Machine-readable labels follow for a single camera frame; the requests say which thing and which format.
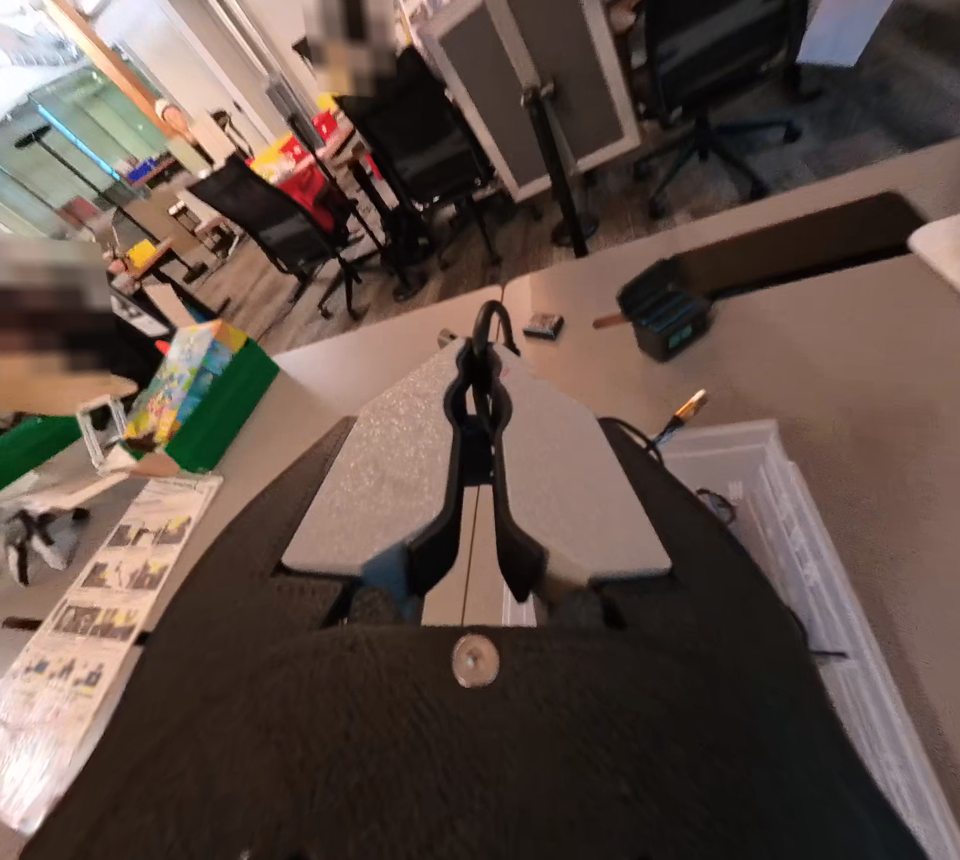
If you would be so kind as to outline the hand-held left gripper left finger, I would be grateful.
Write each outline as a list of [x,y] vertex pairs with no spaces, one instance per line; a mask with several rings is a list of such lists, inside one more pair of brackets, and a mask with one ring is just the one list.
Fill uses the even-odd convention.
[[453,338],[356,416],[281,555],[287,571],[425,599],[456,563],[474,348]]

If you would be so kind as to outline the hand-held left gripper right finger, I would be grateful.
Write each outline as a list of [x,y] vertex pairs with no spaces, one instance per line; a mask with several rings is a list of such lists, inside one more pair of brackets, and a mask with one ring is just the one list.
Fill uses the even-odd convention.
[[496,556],[512,598],[668,575],[673,563],[594,413],[501,343],[477,354]]

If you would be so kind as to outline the black usb cable gold plug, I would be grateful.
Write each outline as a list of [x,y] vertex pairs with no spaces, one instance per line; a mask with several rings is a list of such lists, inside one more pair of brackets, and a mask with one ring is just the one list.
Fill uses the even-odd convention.
[[[499,300],[489,300],[484,302],[479,308],[474,326],[470,334],[470,344],[475,357],[481,365],[489,365],[489,348],[494,345],[491,339],[491,325],[494,319],[499,322],[499,333],[502,334],[501,344],[505,350],[516,358],[521,358],[514,336],[512,321],[507,308]],[[707,405],[708,393],[705,389],[700,389],[688,398],[679,408],[675,410],[662,429],[655,435],[650,436],[644,433],[636,425],[618,417],[601,417],[602,422],[610,422],[628,433],[632,439],[641,445],[642,451],[655,459],[662,467],[666,466],[663,447],[679,431],[684,429],[691,420],[693,420]]]

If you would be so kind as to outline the green box colourful print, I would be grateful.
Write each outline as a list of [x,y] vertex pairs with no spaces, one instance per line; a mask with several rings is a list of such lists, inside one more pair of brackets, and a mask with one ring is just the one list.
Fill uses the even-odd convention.
[[133,404],[118,454],[143,477],[212,472],[279,373],[222,319],[179,328]]

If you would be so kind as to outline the black battery charger case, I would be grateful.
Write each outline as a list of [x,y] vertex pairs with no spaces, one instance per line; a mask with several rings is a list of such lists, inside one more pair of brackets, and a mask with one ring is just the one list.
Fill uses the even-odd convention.
[[619,313],[637,346],[665,363],[710,326],[713,302],[690,286],[679,259],[661,259],[626,282],[616,295]]

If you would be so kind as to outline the clear acrylic stand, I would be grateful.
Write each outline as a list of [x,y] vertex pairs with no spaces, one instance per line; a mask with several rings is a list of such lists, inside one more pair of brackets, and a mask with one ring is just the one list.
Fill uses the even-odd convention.
[[101,477],[130,474],[138,460],[125,445],[127,417],[115,396],[100,396],[81,403],[75,413],[78,430],[91,465]]

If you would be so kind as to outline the illustrated instruction leaflet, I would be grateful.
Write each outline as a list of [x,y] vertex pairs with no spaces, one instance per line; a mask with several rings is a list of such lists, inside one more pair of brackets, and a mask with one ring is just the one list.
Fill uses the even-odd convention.
[[220,491],[209,474],[147,482],[1,680],[1,818],[37,831],[92,748],[138,637]]

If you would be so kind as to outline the red bag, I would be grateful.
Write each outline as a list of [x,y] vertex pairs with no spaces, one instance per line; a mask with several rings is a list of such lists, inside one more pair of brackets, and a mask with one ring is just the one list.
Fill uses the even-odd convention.
[[302,206],[325,233],[335,231],[337,221],[318,198],[325,194],[328,181],[313,160],[303,159],[278,184],[278,189]]

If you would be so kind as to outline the yellow box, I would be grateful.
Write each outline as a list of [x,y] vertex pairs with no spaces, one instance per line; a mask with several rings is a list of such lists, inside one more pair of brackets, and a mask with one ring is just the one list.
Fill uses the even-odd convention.
[[172,238],[165,238],[156,244],[148,241],[138,242],[126,251],[124,258],[127,273],[135,279],[144,278],[153,271],[160,270],[163,265],[179,260],[179,256],[174,251]]

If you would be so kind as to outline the plain green box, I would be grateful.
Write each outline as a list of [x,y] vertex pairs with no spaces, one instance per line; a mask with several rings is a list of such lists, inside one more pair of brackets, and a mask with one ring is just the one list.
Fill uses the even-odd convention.
[[1,434],[1,490],[81,438],[74,415],[32,416]]

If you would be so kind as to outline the white cabinet grey panels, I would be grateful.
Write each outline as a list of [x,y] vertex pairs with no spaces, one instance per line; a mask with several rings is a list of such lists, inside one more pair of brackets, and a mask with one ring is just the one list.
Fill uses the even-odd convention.
[[534,88],[543,93],[562,164],[573,176],[640,146],[601,0],[452,0],[418,35],[516,203],[550,187],[523,102]]

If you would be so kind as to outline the black post stand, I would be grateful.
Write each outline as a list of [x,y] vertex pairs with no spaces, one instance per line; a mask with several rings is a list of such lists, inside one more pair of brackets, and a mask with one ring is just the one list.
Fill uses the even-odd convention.
[[584,223],[578,210],[572,186],[572,179],[576,176],[575,162],[553,111],[554,95],[553,81],[528,85],[523,88],[521,105],[531,122],[550,181],[551,195],[560,213],[560,221],[554,227],[551,239],[557,246],[570,249],[576,258],[583,258],[590,253],[588,243],[597,230],[597,223]]

